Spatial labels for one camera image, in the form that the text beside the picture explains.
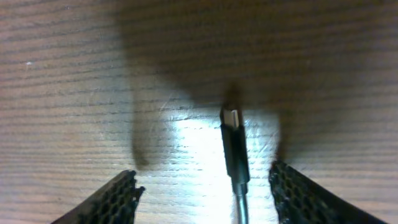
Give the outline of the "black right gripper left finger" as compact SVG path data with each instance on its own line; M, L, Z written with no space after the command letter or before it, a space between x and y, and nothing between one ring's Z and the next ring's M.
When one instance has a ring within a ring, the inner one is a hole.
M136 171L124 170L52 224L134 224L143 186Z

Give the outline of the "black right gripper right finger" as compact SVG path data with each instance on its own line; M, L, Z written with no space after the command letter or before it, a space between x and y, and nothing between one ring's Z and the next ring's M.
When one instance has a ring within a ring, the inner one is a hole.
M269 182L279 223L386 224L282 161L272 163Z

